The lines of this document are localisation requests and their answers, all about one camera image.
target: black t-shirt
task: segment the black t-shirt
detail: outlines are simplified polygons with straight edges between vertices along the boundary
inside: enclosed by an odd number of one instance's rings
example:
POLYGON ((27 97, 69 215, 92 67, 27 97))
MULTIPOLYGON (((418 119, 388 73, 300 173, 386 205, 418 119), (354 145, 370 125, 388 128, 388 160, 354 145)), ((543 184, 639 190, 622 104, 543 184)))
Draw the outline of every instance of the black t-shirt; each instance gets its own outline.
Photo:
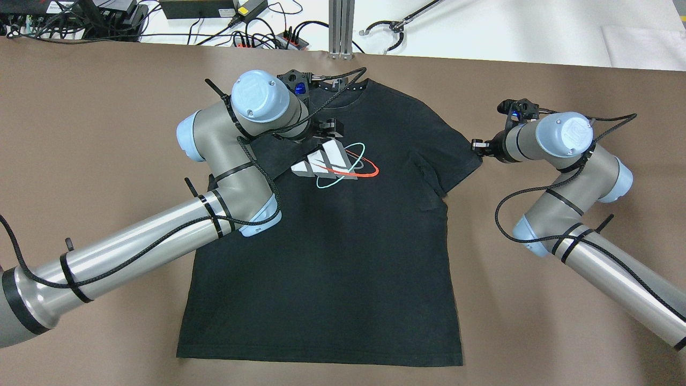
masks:
MULTIPOLYGON (((481 160, 421 101, 372 80, 352 87, 318 117, 343 122, 344 146, 365 144, 357 174, 372 163, 378 174, 320 189, 289 169, 316 141, 255 141, 283 219, 197 250, 177 356, 462 364, 442 197, 481 160)), ((312 105, 330 95, 314 89, 312 105)))

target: graphic print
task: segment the graphic print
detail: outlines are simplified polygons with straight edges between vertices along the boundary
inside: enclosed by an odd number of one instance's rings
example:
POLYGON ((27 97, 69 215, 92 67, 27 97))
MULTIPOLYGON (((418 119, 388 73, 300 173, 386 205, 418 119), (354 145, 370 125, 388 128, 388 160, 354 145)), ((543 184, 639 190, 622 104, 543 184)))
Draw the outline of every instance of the graphic print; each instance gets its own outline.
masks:
POLYGON ((369 178, 379 174, 379 168, 370 160, 364 157, 366 147, 363 143, 357 142, 343 147, 336 139, 330 139, 322 144, 321 149, 317 149, 307 155, 306 161, 301 161, 291 166, 291 171, 300 177, 316 177, 317 188, 326 189, 334 186, 344 179, 369 178), (359 155, 348 150, 353 146, 360 146, 362 149, 359 155), (359 172, 366 165, 373 168, 370 172, 359 172), (334 182, 321 186, 320 178, 335 179, 334 182))

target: white table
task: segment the white table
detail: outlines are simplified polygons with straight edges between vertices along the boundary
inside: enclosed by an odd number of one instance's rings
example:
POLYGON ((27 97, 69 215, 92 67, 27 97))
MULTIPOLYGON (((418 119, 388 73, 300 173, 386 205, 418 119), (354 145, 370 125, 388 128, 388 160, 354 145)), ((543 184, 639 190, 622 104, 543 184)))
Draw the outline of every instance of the white table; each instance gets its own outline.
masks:
MULTIPOLYGON (((359 36, 358 31, 374 21, 401 20, 427 2, 358 1, 353 40, 368 54, 382 54, 395 42, 396 36, 382 27, 375 28, 368 36, 359 36)), ((281 0, 281 3, 286 12, 298 9, 292 0, 281 0)), ((301 0, 300 3, 303 11, 287 16, 289 26, 305 20, 328 22, 328 1, 301 0)), ((147 4, 151 8, 156 5, 152 1, 147 4)), ((266 10, 261 17, 276 33, 283 30, 283 15, 266 10)), ((163 12, 156 12, 150 17, 146 34, 187 34, 195 21, 167 20, 163 12)), ((213 34, 227 23, 228 19, 205 19, 193 31, 213 34)), ((236 28, 242 30, 245 25, 240 23, 236 28)), ((254 21, 249 31, 266 33, 268 29, 254 21)), ((310 49, 327 51, 329 48, 328 31, 319 25, 308 25, 301 37, 311 43, 310 49)), ((150 36, 141 41, 186 44, 187 39, 187 36, 150 36)), ((228 38, 207 44, 224 41, 228 38)), ((686 71, 686 32, 670 0, 447 0, 408 24, 405 42, 389 55, 686 71), (636 34, 642 37, 632 39, 636 34), (637 47, 640 42, 646 46, 637 47), (656 54, 640 54, 655 47, 660 49, 656 54)))

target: t-shirt sleeve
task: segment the t-shirt sleeve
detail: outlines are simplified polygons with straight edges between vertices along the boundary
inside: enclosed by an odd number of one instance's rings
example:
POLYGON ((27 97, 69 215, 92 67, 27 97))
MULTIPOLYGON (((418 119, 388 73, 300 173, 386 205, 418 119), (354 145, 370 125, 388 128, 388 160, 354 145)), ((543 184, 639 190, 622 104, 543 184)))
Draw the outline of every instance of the t-shirt sleeve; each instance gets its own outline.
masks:
POLYGON ((482 160, 471 151, 470 141, 426 104, 415 100, 408 113, 413 162, 424 180, 444 197, 476 170, 482 160))

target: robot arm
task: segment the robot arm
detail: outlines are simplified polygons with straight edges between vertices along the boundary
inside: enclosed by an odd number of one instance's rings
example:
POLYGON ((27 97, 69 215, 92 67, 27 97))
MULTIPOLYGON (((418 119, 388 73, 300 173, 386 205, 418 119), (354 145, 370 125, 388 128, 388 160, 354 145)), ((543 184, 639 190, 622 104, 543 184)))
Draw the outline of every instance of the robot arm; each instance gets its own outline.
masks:
MULTIPOLYGON (((59 260, 31 271, 24 266, 3 272, 0 348, 55 328, 67 311, 229 232, 251 236, 280 220, 270 184, 239 137, 293 126, 279 134, 300 139, 308 127, 303 122, 307 107, 283 82, 259 70, 242 75, 232 96, 220 95, 221 102, 194 113, 177 129, 181 148, 192 159, 207 161, 217 189, 87 247, 70 248, 59 260)), ((2 223, 21 258, 3 218, 2 223)))
POLYGON ((506 129, 491 141, 473 140, 473 149, 502 162, 544 159, 561 173, 508 238, 538 256, 555 255, 681 350, 686 345, 686 294, 581 222, 596 201, 610 203, 629 191, 631 171, 593 140, 585 116, 553 113, 538 120, 538 106, 530 101, 506 104, 499 109, 507 111, 506 129))

